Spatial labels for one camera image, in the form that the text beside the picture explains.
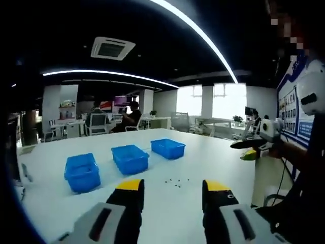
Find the potted plant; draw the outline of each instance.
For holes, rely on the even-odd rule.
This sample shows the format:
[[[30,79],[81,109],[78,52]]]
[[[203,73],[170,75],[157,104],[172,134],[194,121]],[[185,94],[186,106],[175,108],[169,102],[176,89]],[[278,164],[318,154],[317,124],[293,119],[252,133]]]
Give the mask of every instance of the potted plant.
[[[241,116],[237,116],[237,115],[235,115],[233,117],[233,120],[234,120],[236,126],[239,126],[239,124],[241,124],[243,122],[243,118]]]
[[[152,110],[150,112],[150,115],[151,115],[152,118],[155,118],[156,117],[156,114],[157,114],[157,111],[156,110]]]

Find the ceiling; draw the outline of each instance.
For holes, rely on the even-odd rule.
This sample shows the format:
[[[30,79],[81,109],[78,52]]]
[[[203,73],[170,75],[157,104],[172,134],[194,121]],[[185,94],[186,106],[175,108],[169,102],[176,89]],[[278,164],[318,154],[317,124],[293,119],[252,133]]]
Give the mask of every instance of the ceiling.
[[[270,25],[264,1],[168,0],[191,18],[219,48],[239,82],[276,87],[289,59],[279,61],[285,44]],[[174,89],[152,81],[109,74],[72,73],[42,76],[62,70],[103,70],[143,76],[177,86],[233,82],[226,68],[186,23],[150,0],[91,0],[14,7],[9,42],[14,93],[31,106],[41,102],[45,85],[78,80],[78,99],[134,93],[148,85]],[[134,42],[122,60],[90,57],[96,37]],[[125,83],[91,80],[114,80]]]

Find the white chair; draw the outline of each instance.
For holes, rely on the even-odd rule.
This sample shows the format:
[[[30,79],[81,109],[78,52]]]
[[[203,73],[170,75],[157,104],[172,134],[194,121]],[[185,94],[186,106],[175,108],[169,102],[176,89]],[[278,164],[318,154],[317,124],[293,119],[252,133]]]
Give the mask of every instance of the white chair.
[[[173,130],[181,132],[194,133],[196,130],[199,130],[198,127],[190,124],[188,113],[172,112],[171,125]]]
[[[57,127],[52,129],[51,131],[44,133],[44,140],[43,142],[50,142],[55,140],[61,140],[63,137],[63,130],[61,127]]]
[[[79,125],[67,125],[67,139],[79,137]]]
[[[142,115],[141,115],[141,117],[140,117],[140,119],[139,119],[139,121],[137,123],[137,126],[125,126],[125,131],[138,131],[139,130],[139,125],[140,125],[141,119],[142,119]]]
[[[107,133],[106,127],[106,118],[107,115],[105,113],[92,113],[90,115],[90,124],[89,127],[86,127],[86,135],[100,135]]]
[[[248,137],[254,136],[253,133],[249,132],[249,128],[251,127],[252,123],[253,123],[253,121],[249,120],[247,122],[247,125],[245,127],[245,130],[244,130],[243,134],[239,134],[239,135],[238,134],[233,134],[233,138],[235,140],[240,140],[240,139],[245,140]]]
[[[211,137],[217,137],[226,140],[233,140],[232,122],[231,120],[223,123],[213,123],[210,134]]]

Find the person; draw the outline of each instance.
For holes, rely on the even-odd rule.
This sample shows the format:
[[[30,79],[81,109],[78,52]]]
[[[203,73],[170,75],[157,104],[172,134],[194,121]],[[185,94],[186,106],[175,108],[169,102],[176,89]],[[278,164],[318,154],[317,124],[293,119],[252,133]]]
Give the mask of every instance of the person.
[[[325,57],[324,39],[317,28],[322,17],[322,7],[316,1],[312,2],[297,5],[293,0],[282,1],[282,4],[280,0],[267,1],[271,18],[277,19],[279,33],[283,35],[285,29],[291,30],[290,36],[296,38],[300,46],[303,44],[308,55],[306,67],[313,60],[322,61]],[[308,110],[308,106],[303,106],[303,110]],[[285,158],[300,174],[282,202],[256,209],[270,223],[273,232],[278,232],[291,243],[315,243],[323,239],[319,230],[319,223],[322,223],[324,216],[323,201],[317,196],[324,187],[325,115],[314,113],[314,116],[307,150],[281,140],[275,142],[269,150],[270,156]]]
[[[131,114],[123,114],[122,123],[114,127],[110,133],[125,132],[126,126],[137,126],[139,119],[141,117],[141,112],[139,110],[139,103],[136,101],[130,102]]]
[[[95,101],[93,103],[93,108],[91,109],[90,113],[87,114],[87,118],[86,118],[86,121],[85,121],[85,124],[86,124],[87,127],[90,126],[90,117],[91,117],[92,113],[104,113],[104,114],[106,114],[104,111],[101,110],[100,104],[101,103],[98,102],[98,101]],[[109,122],[110,121],[109,121],[108,117],[106,117],[106,123],[108,124]]]
[[[262,119],[258,115],[258,111],[256,109],[253,111],[253,117],[254,117],[254,129],[253,130],[254,130],[254,132],[255,132],[255,130],[257,130],[257,134],[258,134],[259,128],[257,128],[257,127],[258,127],[259,122],[261,122]]]

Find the bulletin board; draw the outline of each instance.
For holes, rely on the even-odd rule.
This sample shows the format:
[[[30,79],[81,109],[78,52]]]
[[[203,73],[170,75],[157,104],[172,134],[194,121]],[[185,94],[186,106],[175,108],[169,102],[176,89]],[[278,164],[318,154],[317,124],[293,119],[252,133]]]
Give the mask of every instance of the bulletin board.
[[[277,87],[278,91],[278,117],[284,121],[282,134],[300,144],[308,147],[314,116],[308,116],[301,108],[297,97],[297,80],[305,74],[307,56],[301,50],[293,60]]]

